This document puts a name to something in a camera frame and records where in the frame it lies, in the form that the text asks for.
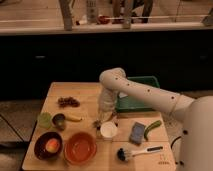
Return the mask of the white wrapped gripper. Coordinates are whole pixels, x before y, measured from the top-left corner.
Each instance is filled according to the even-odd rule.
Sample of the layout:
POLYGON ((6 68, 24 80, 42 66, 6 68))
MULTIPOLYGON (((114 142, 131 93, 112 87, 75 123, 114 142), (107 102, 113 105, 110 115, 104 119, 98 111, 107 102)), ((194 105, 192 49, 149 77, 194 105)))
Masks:
POLYGON ((115 116, 117 92, 102 88, 98 98, 98 120, 103 123, 115 116))

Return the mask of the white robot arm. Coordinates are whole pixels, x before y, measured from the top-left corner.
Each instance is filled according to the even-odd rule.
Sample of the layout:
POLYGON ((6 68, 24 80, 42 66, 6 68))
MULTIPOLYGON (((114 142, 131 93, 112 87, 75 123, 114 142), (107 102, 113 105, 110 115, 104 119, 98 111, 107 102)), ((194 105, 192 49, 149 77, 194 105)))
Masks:
POLYGON ((179 165, 176 171, 213 171, 213 96, 190 98, 129 80, 122 68, 103 71, 100 112, 115 108, 117 94, 124 93, 183 124, 179 165))

